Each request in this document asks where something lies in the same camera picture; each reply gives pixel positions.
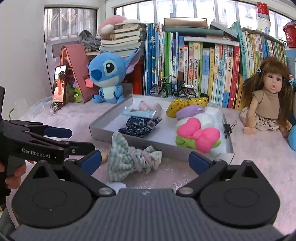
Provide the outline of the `green striped fabric scrunchie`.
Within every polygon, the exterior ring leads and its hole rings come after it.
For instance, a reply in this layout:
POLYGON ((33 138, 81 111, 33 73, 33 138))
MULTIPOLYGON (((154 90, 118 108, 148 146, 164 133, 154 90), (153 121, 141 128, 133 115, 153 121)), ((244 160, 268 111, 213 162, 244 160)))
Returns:
POLYGON ((162 162, 162 155, 163 152, 153 146, 143 150, 130 146, 121 133, 114 133, 108 154, 108 180, 120 182, 134 172, 147 174, 156 171, 162 162))

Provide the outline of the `purple plush heart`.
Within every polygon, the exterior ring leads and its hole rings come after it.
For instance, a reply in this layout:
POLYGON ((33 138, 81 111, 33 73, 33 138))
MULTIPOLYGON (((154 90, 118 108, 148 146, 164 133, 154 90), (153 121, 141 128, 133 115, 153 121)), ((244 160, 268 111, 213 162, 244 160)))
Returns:
POLYGON ((178 120, 181 120, 183 118, 193 117, 196 114, 204 113, 204 112, 205 112, 204 108, 199 105, 189 105, 185 108, 182 108, 180 111, 177 111, 176 118, 178 120))

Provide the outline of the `gold sequin plush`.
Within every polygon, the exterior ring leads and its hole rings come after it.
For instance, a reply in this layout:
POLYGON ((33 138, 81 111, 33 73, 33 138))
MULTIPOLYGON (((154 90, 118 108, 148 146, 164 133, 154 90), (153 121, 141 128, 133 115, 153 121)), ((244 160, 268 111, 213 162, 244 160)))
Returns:
POLYGON ((175 118, 177 112, 183 108, 186 108, 190 105, 198 105, 205 108, 207 103, 208 103, 208 97, 191 98, 188 100, 175 99, 170 103, 169 107, 167 108, 166 115, 168 117, 175 118))

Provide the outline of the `white foam block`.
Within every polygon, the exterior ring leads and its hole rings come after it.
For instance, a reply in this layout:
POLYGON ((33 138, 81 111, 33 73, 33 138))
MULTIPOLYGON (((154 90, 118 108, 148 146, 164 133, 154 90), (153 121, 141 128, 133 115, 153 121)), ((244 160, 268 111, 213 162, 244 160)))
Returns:
POLYGON ((126 189, 126 185, 122 182, 107 182, 106 185, 113 189, 116 194, 118 194, 121 189, 126 189))

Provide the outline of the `metal carabiner keyring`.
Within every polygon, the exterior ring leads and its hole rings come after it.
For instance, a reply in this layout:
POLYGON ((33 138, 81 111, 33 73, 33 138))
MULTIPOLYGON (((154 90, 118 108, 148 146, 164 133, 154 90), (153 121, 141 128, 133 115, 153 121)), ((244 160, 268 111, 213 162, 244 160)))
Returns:
POLYGON ((52 104, 50 105, 50 109, 49 109, 49 111, 50 111, 50 113, 51 113, 52 115, 56 115, 56 114, 57 114, 57 111, 59 111, 60 109, 61 109, 61 107, 60 107, 59 104, 52 103, 52 104))

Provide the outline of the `smartphone with video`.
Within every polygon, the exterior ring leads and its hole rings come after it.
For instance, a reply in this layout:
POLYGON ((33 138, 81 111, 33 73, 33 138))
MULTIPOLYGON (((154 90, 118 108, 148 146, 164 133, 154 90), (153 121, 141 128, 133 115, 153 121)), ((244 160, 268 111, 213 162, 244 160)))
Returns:
POLYGON ((53 104, 61 105, 65 103, 66 99, 66 65, 61 65, 55 68, 54 74, 54 90, 53 90, 53 104))

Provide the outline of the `shallow grey cardboard tray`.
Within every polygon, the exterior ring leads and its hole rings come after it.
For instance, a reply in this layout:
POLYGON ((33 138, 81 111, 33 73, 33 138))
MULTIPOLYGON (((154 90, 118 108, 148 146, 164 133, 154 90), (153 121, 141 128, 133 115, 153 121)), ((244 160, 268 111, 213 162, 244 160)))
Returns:
MULTIPOLYGON (((173 101, 171 98, 130 95, 123 102, 113 106, 110 110, 105 112, 89 125, 90 133, 93 139, 111 143, 113 133, 117 132, 120 128, 126 127, 126 122, 129 116, 123 115, 123 110, 125 108, 137 109, 139 103, 142 100, 145 102, 159 103, 163 109, 161 116, 162 120, 156 125, 151 133, 144 138, 124 135, 125 139, 128 141, 128 144, 138 149, 144 149, 152 145, 155 149, 161 150, 164 157, 186 162, 192 149, 177 147, 175 138, 176 124, 178 120, 176 118, 170 118, 166 116, 166 109, 173 101)), ((221 109, 214 105, 208 104, 205 109, 205 113, 214 116, 217 122, 221 124, 223 131, 222 118, 224 114, 222 113, 221 109)), ((217 157, 212 157, 208 154, 202 155, 210 160, 221 159, 229 164, 234 157, 231 138, 226 138, 226 146, 227 152, 217 157)))

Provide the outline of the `pink wooden house model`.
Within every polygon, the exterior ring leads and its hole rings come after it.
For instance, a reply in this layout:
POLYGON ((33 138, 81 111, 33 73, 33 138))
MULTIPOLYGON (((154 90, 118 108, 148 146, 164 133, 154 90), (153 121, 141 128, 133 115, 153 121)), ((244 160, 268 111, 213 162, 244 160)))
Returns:
POLYGON ((66 66, 66 100, 85 103, 98 92, 89 77, 88 56, 83 44, 64 45, 61 48, 60 64, 66 66))

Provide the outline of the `miniature black bicycle model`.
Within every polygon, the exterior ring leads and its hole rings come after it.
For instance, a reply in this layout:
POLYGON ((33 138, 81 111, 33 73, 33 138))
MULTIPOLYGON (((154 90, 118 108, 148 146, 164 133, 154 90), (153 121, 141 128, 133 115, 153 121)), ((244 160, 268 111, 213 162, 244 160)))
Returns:
POLYGON ((172 83, 168 82, 169 78, 175 79, 175 76, 169 75, 161 78, 158 84, 151 87, 149 90, 150 96, 167 98, 173 96, 175 98, 191 99, 196 98, 197 94, 192 85, 185 84, 184 80, 172 83))

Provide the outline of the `light blue plastic packet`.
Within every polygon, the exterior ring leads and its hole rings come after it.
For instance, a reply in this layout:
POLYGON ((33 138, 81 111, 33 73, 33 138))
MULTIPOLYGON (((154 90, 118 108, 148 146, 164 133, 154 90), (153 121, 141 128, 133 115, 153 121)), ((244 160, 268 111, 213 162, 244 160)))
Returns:
POLYGON ((123 115, 134 116, 137 118, 158 118, 159 113, 157 110, 139 110, 132 108, 125 108, 122 112, 123 115))

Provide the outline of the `pink folded cloth item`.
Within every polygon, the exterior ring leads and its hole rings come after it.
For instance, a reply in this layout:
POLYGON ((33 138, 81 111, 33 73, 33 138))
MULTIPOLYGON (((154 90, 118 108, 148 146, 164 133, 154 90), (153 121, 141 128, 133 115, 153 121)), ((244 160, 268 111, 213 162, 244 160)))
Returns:
POLYGON ((145 102, 141 101, 138 105, 139 110, 150 110, 150 111, 155 111, 156 117, 160 117, 163 109, 159 103, 151 103, 151 102, 145 102))

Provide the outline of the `blue round plush monster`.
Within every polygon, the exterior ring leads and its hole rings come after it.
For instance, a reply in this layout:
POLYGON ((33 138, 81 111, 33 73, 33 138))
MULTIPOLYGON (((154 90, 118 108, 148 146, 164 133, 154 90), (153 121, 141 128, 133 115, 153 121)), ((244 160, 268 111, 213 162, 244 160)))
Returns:
POLYGON ((296 151, 296 125, 295 125, 295 79, 294 76, 290 76, 289 79, 290 85, 293 89, 293 96, 292 96, 292 115, 290 116, 290 122, 292 124, 292 128, 290 129, 290 133, 288 135, 288 143, 289 146, 296 151))

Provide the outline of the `grey crumpled cloth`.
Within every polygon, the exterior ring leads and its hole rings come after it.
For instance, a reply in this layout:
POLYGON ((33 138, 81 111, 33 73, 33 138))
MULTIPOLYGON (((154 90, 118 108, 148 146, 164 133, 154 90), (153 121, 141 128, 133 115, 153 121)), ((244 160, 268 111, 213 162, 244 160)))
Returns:
POLYGON ((88 30, 83 30, 79 34, 79 41, 88 52, 98 51, 101 46, 100 39, 94 37, 88 30))

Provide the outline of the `pink white plush cushion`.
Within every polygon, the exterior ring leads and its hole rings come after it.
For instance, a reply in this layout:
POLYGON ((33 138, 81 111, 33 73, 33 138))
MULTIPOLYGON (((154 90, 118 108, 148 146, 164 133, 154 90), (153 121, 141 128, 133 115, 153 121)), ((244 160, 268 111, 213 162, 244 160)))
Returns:
POLYGON ((103 21, 97 31, 97 36, 101 39, 109 39, 116 24, 139 23, 139 20, 129 20, 124 16, 114 15, 103 21))

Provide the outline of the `stack of horizontal books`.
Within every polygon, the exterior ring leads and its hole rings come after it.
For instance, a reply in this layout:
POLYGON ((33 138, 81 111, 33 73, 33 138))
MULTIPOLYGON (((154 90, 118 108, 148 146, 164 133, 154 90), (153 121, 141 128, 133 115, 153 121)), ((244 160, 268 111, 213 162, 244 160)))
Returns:
POLYGON ((116 24, 109 39, 101 39, 96 36, 101 42, 99 50, 93 52, 86 50, 86 54, 96 56, 103 52, 111 52, 125 59, 136 49, 140 49, 141 56, 144 56, 146 30, 147 24, 141 22, 116 24))

